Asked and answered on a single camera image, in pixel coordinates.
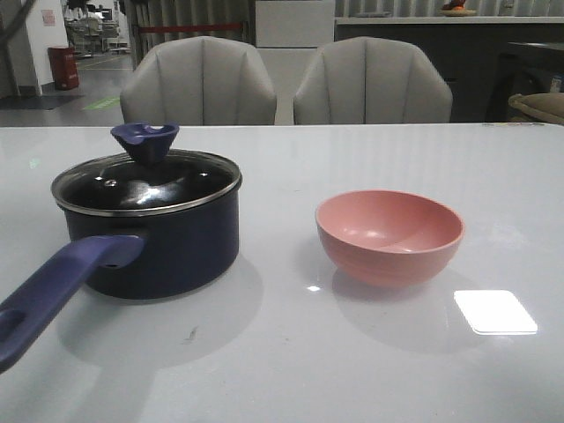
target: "glass lid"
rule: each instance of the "glass lid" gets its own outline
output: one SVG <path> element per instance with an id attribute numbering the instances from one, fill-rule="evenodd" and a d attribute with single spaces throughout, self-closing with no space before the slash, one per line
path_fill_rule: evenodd
<path id="1" fill-rule="evenodd" d="M 208 203 L 241 185 L 231 160 L 207 152 L 170 150 L 150 167 L 129 154 L 87 161 L 55 178 L 51 191 L 64 209 L 96 216 L 146 216 Z"/>

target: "trash can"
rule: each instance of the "trash can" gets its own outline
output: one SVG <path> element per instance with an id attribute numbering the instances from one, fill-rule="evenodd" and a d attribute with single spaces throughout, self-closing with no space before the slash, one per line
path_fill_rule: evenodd
<path id="1" fill-rule="evenodd" d="M 77 64 L 73 47 L 49 47 L 51 73 L 57 90 L 70 90 L 78 86 Z"/>

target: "gray chair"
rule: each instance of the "gray chair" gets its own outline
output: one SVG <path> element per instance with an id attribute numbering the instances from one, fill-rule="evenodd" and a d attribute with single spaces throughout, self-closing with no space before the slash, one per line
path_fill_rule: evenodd
<path id="1" fill-rule="evenodd" d="M 255 47 L 207 36 L 155 46 L 120 97 L 125 122 L 153 125 L 273 124 L 276 101 Z"/>
<path id="2" fill-rule="evenodd" d="M 448 122 L 452 92 L 425 53 L 358 37 L 320 47 L 293 99 L 296 124 Z"/>

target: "pot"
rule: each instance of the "pot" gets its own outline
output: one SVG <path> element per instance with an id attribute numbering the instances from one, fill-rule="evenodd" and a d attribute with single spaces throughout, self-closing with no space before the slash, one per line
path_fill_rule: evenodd
<path id="1" fill-rule="evenodd" d="M 186 293 L 226 271 L 239 251 L 241 172 L 207 152 L 168 150 L 177 125 L 112 129 L 128 153 L 58 175 L 53 196 L 71 243 L 0 305 L 0 372 L 10 368 L 87 283 L 119 298 Z"/>

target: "pink bowl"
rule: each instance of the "pink bowl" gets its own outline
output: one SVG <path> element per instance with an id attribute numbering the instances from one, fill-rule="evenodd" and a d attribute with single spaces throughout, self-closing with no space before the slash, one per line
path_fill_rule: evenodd
<path id="1" fill-rule="evenodd" d="M 425 197 L 387 190 L 330 198 L 315 213 L 329 258 L 374 286 L 408 286 L 439 273 L 464 235 L 462 219 Z"/>

